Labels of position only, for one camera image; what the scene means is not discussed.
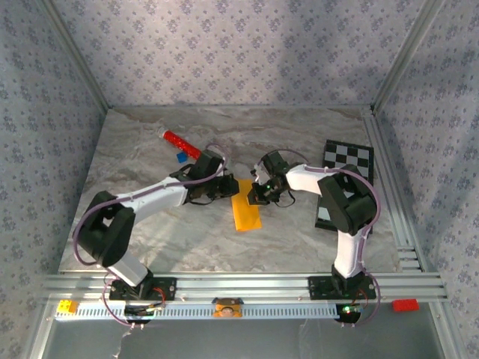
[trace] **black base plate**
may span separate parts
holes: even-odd
[[[152,283],[152,288],[160,288],[166,301],[173,301],[174,294],[177,288],[177,279],[173,277],[153,277],[149,279]],[[138,297],[131,293],[132,288],[122,280],[115,280],[110,289],[110,301],[137,301]],[[146,294],[142,301],[161,301],[161,293],[151,290]]]
[[[309,298],[317,301],[330,299],[348,299],[353,301],[356,297],[362,299],[362,297],[358,295],[360,289],[366,293],[368,299],[376,299],[376,290],[373,287],[373,280],[367,276],[364,276],[358,286],[354,286],[342,294],[338,293],[333,287],[331,275],[309,277],[308,288]]]

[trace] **patterned wallpaper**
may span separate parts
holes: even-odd
[[[110,105],[363,104],[423,0],[54,0]]]
[[[0,1],[0,358],[19,358],[55,273],[100,114],[34,1]]]
[[[479,3],[447,0],[381,116],[419,236],[479,358]]]

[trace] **blue block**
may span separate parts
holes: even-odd
[[[186,153],[181,151],[180,153],[177,154],[177,159],[179,163],[183,163],[183,162],[186,162],[186,160],[188,159],[188,156],[186,155]]]

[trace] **black and white checkerboard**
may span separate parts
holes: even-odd
[[[359,173],[373,185],[374,148],[327,140],[324,147],[323,167],[342,168],[344,165],[357,166]],[[353,194],[346,192],[347,197],[351,195]],[[328,210],[321,206],[320,197],[317,203],[316,227],[337,230],[330,219]]]

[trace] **floral wallpaper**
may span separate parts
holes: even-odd
[[[57,271],[100,113],[34,1],[0,2],[0,358]]]
[[[479,358],[479,3],[447,0],[380,120],[421,244]]]
[[[423,0],[54,0],[110,105],[364,104]]]

